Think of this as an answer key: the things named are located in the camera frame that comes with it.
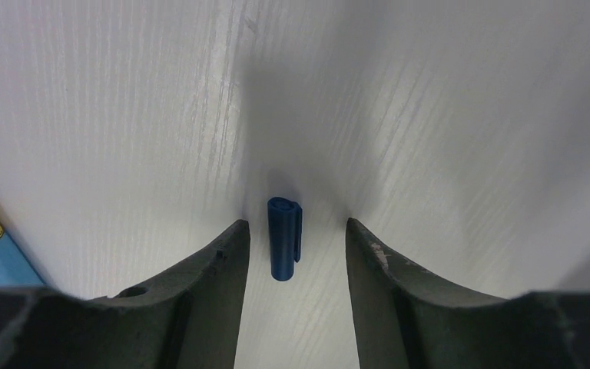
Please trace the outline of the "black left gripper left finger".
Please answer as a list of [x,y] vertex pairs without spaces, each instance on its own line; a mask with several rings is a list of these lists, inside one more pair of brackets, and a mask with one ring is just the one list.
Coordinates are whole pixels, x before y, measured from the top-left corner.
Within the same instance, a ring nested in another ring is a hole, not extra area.
[[112,298],[0,288],[0,368],[232,368],[249,257],[238,220]]

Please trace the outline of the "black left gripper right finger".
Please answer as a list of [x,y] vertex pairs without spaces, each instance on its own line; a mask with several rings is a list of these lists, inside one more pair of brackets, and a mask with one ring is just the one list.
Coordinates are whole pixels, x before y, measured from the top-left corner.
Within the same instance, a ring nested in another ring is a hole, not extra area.
[[362,368],[590,368],[590,292],[513,299],[442,278],[346,223]]

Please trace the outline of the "blue marker cap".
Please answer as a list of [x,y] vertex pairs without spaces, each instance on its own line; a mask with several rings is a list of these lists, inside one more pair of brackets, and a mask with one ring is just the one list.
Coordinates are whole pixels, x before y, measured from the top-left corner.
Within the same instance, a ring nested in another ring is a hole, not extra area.
[[301,258],[303,210],[295,201],[273,197],[267,202],[267,215],[271,275],[288,281]]

